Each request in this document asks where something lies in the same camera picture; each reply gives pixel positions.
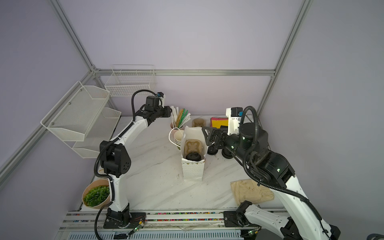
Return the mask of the single black cup lid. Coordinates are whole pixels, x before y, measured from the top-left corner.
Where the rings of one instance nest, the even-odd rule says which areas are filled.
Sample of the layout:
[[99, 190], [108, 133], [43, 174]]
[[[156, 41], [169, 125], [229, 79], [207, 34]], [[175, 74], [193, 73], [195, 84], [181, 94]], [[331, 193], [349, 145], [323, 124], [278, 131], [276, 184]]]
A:
[[207, 150], [208, 155], [214, 156], [217, 154], [217, 152], [218, 152], [218, 149], [216, 149], [215, 147], [213, 146], [208, 147], [208, 150]]

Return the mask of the stack of black cup lids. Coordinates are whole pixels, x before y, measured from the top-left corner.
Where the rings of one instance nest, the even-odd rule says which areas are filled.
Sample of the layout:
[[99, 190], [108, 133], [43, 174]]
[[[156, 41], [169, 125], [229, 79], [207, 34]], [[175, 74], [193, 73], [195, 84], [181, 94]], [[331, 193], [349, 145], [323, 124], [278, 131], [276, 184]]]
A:
[[227, 149], [222, 149], [222, 156], [225, 159], [232, 159], [233, 158], [233, 154]]

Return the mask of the brown pulp cup carrier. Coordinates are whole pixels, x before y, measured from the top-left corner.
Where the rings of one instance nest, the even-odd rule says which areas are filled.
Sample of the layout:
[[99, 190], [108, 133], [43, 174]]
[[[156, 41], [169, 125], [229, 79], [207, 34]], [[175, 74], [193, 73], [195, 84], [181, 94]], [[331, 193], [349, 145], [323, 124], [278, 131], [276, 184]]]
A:
[[206, 120], [202, 118], [196, 118], [192, 121], [192, 127], [205, 127], [206, 126]]
[[203, 144], [200, 140], [186, 140], [184, 144], [184, 154], [187, 155], [189, 153], [203, 153]]

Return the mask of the stack of green paper cups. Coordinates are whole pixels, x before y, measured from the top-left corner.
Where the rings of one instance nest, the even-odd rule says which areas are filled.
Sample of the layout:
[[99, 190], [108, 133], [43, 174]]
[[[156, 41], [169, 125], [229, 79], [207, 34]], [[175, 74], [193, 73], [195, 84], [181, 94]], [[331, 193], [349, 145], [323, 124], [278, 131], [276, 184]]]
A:
[[174, 142], [176, 143], [177, 147], [180, 149], [181, 141], [183, 139], [184, 130], [175, 129], [174, 132]]

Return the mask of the white paper gift bag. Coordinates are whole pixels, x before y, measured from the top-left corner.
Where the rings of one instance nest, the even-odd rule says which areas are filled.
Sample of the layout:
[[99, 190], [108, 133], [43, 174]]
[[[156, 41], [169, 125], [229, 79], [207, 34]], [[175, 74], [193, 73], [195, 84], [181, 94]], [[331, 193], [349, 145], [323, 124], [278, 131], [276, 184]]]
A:
[[172, 128], [169, 133], [169, 141], [181, 152], [183, 179], [201, 182], [208, 155], [203, 128], [186, 127], [184, 130]]

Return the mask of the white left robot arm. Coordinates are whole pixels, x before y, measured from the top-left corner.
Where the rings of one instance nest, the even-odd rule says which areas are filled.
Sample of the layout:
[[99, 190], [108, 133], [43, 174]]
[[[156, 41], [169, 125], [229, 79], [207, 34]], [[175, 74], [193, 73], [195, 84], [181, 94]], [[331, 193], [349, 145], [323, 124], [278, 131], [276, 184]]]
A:
[[[135, 111], [135, 96], [139, 93], [150, 93], [146, 103]], [[107, 220], [114, 222], [120, 228], [131, 223], [128, 198], [124, 196], [121, 183], [124, 175], [129, 171], [132, 161], [127, 146], [132, 144], [139, 134], [158, 118], [169, 118], [172, 110], [165, 106], [165, 95], [149, 90], [138, 90], [131, 98], [133, 119], [114, 138], [100, 143], [100, 153], [94, 165], [94, 174], [98, 178], [107, 178], [110, 183], [110, 199]]]

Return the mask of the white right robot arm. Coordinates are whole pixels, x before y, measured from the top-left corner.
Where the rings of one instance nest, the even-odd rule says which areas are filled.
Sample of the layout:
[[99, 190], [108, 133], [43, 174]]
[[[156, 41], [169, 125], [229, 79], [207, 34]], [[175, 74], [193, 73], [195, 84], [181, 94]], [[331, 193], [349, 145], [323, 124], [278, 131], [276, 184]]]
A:
[[234, 158], [251, 180], [278, 197], [289, 216], [280, 217], [243, 201], [232, 216], [225, 214], [225, 218], [239, 227], [264, 228], [283, 240], [339, 239], [341, 231], [328, 224], [307, 198], [289, 161], [270, 150], [269, 134], [261, 127], [256, 109], [228, 108], [227, 114], [227, 127], [202, 128], [206, 145]]

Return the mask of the bundle of wrapped straws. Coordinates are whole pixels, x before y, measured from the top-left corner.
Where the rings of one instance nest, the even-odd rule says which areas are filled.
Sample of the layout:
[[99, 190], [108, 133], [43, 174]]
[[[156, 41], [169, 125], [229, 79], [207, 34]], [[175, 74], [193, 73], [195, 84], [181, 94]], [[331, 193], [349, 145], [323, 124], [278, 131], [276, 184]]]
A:
[[182, 129], [186, 127], [187, 122], [191, 119], [191, 113], [186, 109], [179, 109], [179, 107], [170, 106], [170, 108], [172, 110], [171, 123]]

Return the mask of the pink straw holder cup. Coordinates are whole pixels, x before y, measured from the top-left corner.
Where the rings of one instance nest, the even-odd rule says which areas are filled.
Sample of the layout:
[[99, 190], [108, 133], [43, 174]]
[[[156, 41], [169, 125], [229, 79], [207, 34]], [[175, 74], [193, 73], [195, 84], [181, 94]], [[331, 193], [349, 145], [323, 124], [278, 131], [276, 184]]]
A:
[[175, 126], [174, 123], [171, 123], [170, 127], [171, 127], [171, 129], [180, 129], [180, 130], [182, 129], [182, 128]]

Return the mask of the beige work glove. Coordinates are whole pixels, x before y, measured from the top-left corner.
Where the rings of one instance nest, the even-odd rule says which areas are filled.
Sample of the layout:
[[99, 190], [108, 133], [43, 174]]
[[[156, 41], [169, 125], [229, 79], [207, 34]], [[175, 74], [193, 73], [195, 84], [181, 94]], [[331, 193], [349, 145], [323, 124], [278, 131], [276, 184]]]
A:
[[270, 189], [258, 186], [257, 182], [251, 179], [231, 182], [230, 185], [238, 206], [245, 201], [249, 201], [252, 204], [260, 204], [275, 199], [275, 195]]

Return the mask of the white mesh two-tier shelf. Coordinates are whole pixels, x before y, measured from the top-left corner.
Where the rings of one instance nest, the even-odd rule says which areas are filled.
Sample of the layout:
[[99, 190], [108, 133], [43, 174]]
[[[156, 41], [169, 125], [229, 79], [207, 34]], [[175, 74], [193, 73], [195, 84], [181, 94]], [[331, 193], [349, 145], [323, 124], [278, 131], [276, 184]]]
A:
[[110, 92], [75, 83], [41, 120], [41, 125], [83, 159], [96, 158], [112, 137], [121, 112], [107, 106]]

